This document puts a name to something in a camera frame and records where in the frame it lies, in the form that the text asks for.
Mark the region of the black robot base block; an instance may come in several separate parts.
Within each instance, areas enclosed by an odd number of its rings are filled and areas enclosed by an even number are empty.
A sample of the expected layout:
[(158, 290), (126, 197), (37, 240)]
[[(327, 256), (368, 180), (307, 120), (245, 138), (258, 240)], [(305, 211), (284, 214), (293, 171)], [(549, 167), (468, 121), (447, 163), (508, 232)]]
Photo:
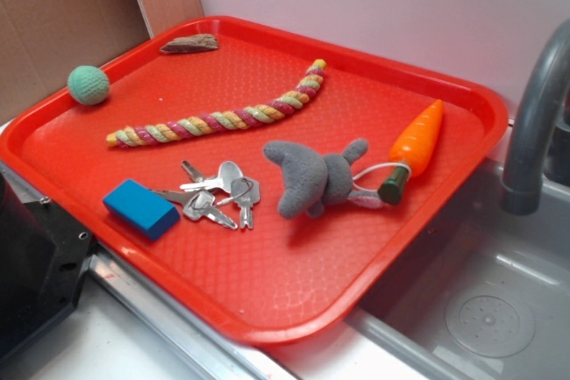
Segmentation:
[(1, 362), (76, 308), (93, 233), (54, 201), (23, 202), (1, 179)]

